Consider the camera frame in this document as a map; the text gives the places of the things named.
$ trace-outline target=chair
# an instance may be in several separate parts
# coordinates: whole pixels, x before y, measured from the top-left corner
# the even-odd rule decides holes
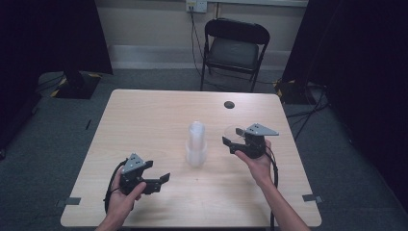
[[[209,37],[214,38],[211,47]],[[269,39],[267,29],[255,23],[227,18],[216,18],[207,22],[200,90],[203,90],[207,66],[210,74],[211,67],[250,74],[250,91],[253,92]]]

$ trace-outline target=electrical outlet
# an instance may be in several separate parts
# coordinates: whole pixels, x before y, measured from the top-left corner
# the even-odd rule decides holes
[[[207,12],[207,1],[197,1],[194,11],[198,13],[206,13]]]
[[[186,12],[206,13],[207,1],[201,0],[186,0]]]
[[[193,12],[197,6],[196,0],[186,0],[186,12]]]

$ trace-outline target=white plastic cup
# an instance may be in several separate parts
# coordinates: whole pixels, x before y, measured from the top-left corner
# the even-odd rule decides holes
[[[186,161],[192,167],[200,167],[207,159],[205,126],[199,121],[189,126],[189,139],[186,142]]]

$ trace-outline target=black curtain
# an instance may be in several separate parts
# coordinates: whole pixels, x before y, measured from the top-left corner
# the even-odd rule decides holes
[[[325,2],[309,1],[303,33],[327,23],[318,38],[296,39],[285,73],[327,86],[353,143],[408,211],[408,1]]]
[[[42,73],[113,73],[93,0],[1,0],[0,35],[0,147]]]

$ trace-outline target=person's left hand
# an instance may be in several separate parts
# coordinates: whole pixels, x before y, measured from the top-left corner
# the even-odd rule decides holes
[[[146,188],[146,183],[141,182],[128,195],[117,190],[119,188],[121,170],[122,167],[116,172],[115,179],[111,185],[111,191],[114,192],[111,194],[108,213],[96,230],[119,229],[132,210],[135,200],[140,199],[140,194],[143,192],[144,188]]]

